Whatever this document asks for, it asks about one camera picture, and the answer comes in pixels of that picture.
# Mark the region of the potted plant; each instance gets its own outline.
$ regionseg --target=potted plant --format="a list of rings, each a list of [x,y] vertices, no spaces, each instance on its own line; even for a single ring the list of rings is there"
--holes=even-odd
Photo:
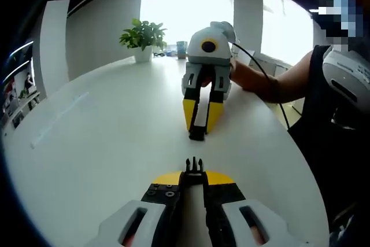
[[[165,35],[161,29],[163,23],[155,24],[148,21],[141,22],[138,19],[132,19],[133,29],[125,29],[120,37],[121,45],[126,45],[129,49],[134,49],[136,62],[150,62],[153,53],[153,46],[160,47],[163,50],[167,43],[163,41]]]

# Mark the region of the screw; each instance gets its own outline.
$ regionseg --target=screw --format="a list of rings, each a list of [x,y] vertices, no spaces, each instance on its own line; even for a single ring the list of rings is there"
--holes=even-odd
[[[175,194],[172,191],[166,192],[165,194],[167,197],[173,197]]]

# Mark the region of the person's arm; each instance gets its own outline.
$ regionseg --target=person's arm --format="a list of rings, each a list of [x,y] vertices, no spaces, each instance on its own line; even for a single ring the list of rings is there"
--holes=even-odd
[[[269,76],[274,89],[272,89],[271,82],[267,80],[262,72],[255,71],[237,61],[231,74],[231,80],[244,90],[256,93],[266,102],[285,103],[295,101],[305,96],[311,55],[312,51],[306,54],[297,65],[278,77]]]

